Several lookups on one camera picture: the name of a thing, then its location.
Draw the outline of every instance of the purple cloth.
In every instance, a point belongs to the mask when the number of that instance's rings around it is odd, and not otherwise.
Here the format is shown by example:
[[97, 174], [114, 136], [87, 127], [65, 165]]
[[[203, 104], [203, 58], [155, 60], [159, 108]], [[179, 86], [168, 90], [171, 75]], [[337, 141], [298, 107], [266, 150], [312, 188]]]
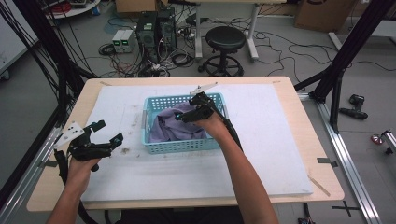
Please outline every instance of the purple cloth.
[[193, 109], [195, 109], [193, 105], [185, 102], [161, 111], [150, 130], [150, 143], [206, 138], [203, 128], [175, 119], [175, 112], [185, 113]]

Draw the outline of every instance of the white board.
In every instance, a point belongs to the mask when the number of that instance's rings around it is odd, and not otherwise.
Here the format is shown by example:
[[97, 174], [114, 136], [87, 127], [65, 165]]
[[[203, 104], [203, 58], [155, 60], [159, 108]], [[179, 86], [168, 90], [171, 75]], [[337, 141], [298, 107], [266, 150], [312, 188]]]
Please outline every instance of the white board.
[[[234, 197], [220, 149], [150, 155], [141, 143], [143, 104], [147, 97], [185, 95], [196, 86], [103, 87], [88, 124], [106, 127], [92, 142], [124, 141], [111, 158], [99, 162], [82, 196], [86, 202]], [[312, 193], [282, 106], [272, 85], [218, 85], [242, 147], [269, 195]]]

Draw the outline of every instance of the human arm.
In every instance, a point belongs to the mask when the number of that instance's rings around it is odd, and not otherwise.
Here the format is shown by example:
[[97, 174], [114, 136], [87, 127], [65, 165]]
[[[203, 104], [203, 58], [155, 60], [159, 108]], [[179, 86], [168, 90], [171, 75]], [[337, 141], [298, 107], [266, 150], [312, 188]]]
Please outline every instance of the human arm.
[[76, 223], [78, 204], [90, 181], [91, 168], [99, 160], [77, 161], [71, 159], [64, 190], [47, 220], [52, 223]]
[[209, 119], [195, 123], [214, 137], [221, 147], [244, 222], [247, 224], [278, 223], [264, 185], [219, 115], [215, 113]]

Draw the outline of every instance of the black metal pole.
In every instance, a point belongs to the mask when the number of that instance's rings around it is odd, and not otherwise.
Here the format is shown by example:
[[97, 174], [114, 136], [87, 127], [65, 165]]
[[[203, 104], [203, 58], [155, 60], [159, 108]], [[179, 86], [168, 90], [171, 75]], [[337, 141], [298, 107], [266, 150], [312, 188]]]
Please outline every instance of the black metal pole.
[[338, 106], [344, 72], [395, 2], [396, 0], [371, 1], [332, 64], [323, 72], [294, 86], [295, 90], [300, 90], [320, 80], [316, 88], [310, 92], [311, 98], [318, 103], [324, 103], [329, 92], [333, 90], [331, 125], [336, 132], [338, 132]]

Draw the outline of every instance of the forearm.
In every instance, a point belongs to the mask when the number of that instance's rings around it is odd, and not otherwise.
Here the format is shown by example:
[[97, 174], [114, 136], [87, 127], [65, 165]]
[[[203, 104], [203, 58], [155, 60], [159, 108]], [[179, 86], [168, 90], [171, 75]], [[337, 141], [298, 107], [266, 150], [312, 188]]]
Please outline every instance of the forearm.
[[76, 223], [80, 197], [81, 194], [79, 192], [65, 188], [50, 214], [47, 223]]
[[277, 223], [267, 192], [253, 166], [229, 134], [217, 141], [227, 161], [233, 190], [245, 223]]

